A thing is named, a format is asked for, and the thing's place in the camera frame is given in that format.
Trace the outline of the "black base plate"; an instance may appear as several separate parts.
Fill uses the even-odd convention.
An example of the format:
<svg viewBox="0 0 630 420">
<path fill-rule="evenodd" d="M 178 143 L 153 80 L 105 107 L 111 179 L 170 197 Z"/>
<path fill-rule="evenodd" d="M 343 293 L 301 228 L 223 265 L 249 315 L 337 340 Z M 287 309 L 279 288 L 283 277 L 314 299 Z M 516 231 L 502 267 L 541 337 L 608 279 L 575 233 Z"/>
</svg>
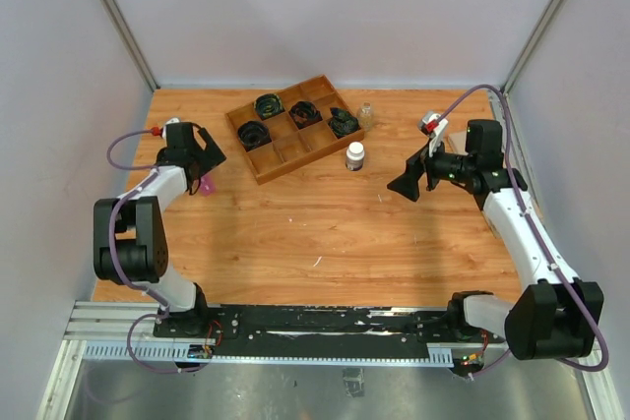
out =
<svg viewBox="0 0 630 420">
<path fill-rule="evenodd" d="M 193 339 L 212 351 L 227 343 L 243 346 L 247 340 L 263 339 L 267 345 L 281 339 L 348 344 L 353 350 L 374 346 L 380 339 L 402 343 L 463 346 L 499 342 L 495 334 L 480 329 L 457 329 L 447 319 L 447 310 L 406 307 L 214 305 L 208 307 L 208 322 L 196 332 L 181 330 L 174 323 L 154 324 L 158 338 Z"/>
</svg>

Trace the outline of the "white cap pill bottle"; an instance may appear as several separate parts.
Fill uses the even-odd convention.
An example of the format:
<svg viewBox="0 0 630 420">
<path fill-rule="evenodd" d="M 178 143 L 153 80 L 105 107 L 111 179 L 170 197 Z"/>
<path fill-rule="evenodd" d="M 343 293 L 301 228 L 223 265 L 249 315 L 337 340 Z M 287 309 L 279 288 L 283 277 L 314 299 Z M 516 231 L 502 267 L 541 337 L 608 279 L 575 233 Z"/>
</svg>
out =
<svg viewBox="0 0 630 420">
<path fill-rule="evenodd" d="M 365 149 L 362 142 L 352 142 L 346 149 L 346 168 L 350 171 L 358 171 L 363 167 Z"/>
</svg>

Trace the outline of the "green yellow coiled belt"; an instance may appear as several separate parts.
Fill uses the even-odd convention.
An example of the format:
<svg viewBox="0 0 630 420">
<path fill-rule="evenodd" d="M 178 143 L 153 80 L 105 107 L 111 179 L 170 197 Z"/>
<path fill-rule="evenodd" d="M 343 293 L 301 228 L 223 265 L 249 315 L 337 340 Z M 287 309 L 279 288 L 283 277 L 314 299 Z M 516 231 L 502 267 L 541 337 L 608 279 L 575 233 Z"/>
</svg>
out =
<svg viewBox="0 0 630 420">
<path fill-rule="evenodd" d="M 284 112 L 284 105 L 276 93 L 265 93 L 254 101 L 254 109 L 261 120 L 267 120 Z"/>
</svg>

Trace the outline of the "green blue coiled belt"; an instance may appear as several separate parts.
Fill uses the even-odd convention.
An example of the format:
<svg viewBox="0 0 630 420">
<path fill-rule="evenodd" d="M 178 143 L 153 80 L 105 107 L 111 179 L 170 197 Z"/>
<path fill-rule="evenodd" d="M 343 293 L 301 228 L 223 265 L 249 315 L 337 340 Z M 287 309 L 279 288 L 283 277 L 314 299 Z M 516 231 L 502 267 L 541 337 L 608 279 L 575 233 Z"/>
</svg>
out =
<svg viewBox="0 0 630 420">
<path fill-rule="evenodd" d="M 343 108 L 331 107 L 331 118 L 328 126 L 337 139 L 344 138 L 360 129 L 358 120 L 350 112 Z"/>
</svg>

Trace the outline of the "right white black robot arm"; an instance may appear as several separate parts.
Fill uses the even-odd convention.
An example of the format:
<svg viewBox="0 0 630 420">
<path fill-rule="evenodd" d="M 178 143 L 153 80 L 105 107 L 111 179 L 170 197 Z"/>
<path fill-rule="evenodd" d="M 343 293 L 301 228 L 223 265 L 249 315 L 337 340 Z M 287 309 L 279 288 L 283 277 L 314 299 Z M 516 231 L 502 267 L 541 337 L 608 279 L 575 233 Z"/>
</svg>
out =
<svg viewBox="0 0 630 420">
<path fill-rule="evenodd" d="M 477 119 L 466 130 L 465 151 L 446 151 L 447 121 L 428 113 L 418 127 L 428 142 L 406 161 L 389 190 L 415 202 L 419 181 L 428 191 L 440 182 L 464 189 L 502 240 L 523 289 L 514 303 L 488 291 L 456 292 L 449 301 L 446 329 L 458 341 L 486 330 L 506 340 L 519 360 L 583 358 L 596 342 L 603 293 L 580 279 L 557 251 L 531 203 L 527 184 L 504 159 L 503 128 Z"/>
</svg>

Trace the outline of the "clear capsule bottle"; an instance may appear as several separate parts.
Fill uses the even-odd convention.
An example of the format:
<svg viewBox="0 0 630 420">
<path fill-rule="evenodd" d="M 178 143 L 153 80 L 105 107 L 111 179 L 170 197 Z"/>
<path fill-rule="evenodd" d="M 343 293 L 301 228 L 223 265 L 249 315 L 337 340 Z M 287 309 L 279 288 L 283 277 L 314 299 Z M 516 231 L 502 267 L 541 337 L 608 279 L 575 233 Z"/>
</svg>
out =
<svg viewBox="0 0 630 420">
<path fill-rule="evenodd" d="M 356 118 L 358 124 L 365 132 L 370 131 L 374 126 L 374 109 L 370 102 L 364 102 L 358 107 Z"/>
</svg>

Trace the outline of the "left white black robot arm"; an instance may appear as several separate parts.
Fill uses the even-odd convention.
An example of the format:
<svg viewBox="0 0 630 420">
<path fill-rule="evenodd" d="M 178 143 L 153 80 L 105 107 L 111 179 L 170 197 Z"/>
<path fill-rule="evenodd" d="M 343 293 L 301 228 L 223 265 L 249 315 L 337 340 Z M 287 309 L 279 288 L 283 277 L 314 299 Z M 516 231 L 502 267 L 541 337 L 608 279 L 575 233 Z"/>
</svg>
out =
<svg viewBox="0 0 630 420">
<path fill-rule="evenodd" d="M 142 292 L 159 304 L 157 320 L 172 322 L 187 335 L 204 334 L 211 313 L 201 287 L 184 278 L 168 252 L 162 214 L 177 198 L 193 196 L 206 175 L 226 161 L 210 133 L 194 122 L 171 119 L 161 127 L 127 133 L 107 148 L 108 163 L 133 171 L 112 157 L 126 139 L 150 135 L 164 140 L 147 176 L 126 193 L 94 204 L 93 265 L 100 280 Z"/>
</svg>

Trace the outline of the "black red coiled belt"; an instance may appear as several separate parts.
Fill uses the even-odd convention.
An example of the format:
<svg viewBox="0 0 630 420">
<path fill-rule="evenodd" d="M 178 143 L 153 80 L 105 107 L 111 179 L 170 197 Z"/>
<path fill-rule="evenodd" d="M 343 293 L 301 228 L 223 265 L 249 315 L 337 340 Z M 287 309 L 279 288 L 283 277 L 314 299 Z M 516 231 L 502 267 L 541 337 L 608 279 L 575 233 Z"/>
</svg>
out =
<svg viewBox="0 0 630 420">
<path fill-rule="evenodd" d="M 289 110 L 289 116 L 299 130 L 322 120 L 321 112 L 316 108 L 313 102 L 307 100 L 298 101 Z"/>
</svg>

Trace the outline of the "pink weekly pill organizer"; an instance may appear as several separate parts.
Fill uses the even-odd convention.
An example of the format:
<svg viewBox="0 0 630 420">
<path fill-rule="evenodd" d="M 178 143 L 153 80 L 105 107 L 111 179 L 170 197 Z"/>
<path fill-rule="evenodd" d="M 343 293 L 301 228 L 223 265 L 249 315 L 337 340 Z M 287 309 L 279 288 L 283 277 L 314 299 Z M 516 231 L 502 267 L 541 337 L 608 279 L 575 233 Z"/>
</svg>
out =
<svg viewBox="0 0 630 420">
<path fill-rule="evenodd" d="M 203 196 L 209 196 L 216 191 L 216 184 L 210 173 L 204 175 L 199 180 L 198 192 Z"/>
</svg>

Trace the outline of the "light wooden board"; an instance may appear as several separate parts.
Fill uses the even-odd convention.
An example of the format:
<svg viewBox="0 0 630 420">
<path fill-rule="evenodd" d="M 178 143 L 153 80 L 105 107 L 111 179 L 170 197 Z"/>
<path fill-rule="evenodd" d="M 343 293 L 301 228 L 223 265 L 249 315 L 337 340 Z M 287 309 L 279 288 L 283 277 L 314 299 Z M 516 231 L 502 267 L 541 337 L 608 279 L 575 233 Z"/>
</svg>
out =
<svg viewBox="0 0 630 420">
<path fill-rule="evenodd" d="M 451 133 L 447 137 L 447 141 L 451 148 L 451 151 L 456 154 L 466 155 L 466 139 L 466 131 Z"/>
</svg>

